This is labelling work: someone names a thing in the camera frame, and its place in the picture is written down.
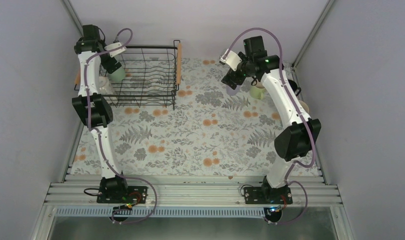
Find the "lilac plastic cup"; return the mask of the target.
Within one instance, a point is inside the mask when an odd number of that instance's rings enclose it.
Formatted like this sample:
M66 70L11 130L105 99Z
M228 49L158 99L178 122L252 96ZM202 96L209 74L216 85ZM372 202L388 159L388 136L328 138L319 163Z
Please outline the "lilac plastic cup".
M235 96L239 91L240 91L240 86L239 85L235 89L233 89L233 88L231 88L229 86L226 87L226 93L229 96Z

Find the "mint green tumbler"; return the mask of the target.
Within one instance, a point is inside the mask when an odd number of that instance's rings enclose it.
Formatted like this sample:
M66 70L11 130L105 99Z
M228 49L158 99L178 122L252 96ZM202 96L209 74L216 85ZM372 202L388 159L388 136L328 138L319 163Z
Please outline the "mint green tumbler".
M113 73L108 74L108 78L114 83L121 83L125 77L126 72L122 66L115 70Z

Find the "light green mug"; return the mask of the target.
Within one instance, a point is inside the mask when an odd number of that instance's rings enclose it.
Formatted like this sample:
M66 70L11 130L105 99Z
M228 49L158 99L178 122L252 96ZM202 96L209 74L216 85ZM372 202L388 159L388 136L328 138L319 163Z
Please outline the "light green mug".
M266 95L266 88L261 82L257 82L257 84L251 86L249 94L254 99L263 100Z

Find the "black cylindrical cup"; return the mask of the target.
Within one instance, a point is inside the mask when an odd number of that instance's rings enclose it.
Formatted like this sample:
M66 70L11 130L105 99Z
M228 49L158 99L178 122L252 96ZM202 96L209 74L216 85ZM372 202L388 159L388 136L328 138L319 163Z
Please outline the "black cylindrical cup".
M298 86L298 84L294 80L289 79L288 83L291 86L291 89L294 92L295 96L298 97L302 92L302 89Z

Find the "beige floral mug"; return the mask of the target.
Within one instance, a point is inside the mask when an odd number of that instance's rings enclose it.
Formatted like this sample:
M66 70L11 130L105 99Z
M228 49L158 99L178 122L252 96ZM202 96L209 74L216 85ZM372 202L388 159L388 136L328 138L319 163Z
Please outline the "beige floral mug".
M310 113L310 108L309 106L302 100L299 100L300 105L302 106L302 108L304 109L304 111L309 114Z

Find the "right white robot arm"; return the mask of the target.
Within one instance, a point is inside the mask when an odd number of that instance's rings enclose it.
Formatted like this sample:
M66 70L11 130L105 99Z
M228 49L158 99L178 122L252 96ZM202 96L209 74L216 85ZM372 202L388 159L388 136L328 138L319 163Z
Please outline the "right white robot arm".
M299 102L286 78L281 56L268 55L261 36L243 41L244 52L235 53L227 48L220 63L229 66L221 82L231 89L252 78L266 89L278 110L283 131L274 140L274 148L281 158L264 177L261 197L273 204L289 190L288 176L295 165L311 168L315 161L315 143L321 123L313 119Z

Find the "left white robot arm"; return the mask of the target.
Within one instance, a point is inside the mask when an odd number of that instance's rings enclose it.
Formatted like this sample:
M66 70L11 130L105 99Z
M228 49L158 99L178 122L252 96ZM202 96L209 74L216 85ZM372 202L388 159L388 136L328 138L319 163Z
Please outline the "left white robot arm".
M124 79L126 73L116 56L124 53L126 47L118 41L106 44L105 35L96 25L83 25L82 30L83 36L74 46L80 64L80 83L78 96L72 98L72 106L97 146L101 162L97 201L122 203L129 198L130 189L120 176L122 170L115 156L110 126L114 115L100 91L100 69L106 70L112 80Z

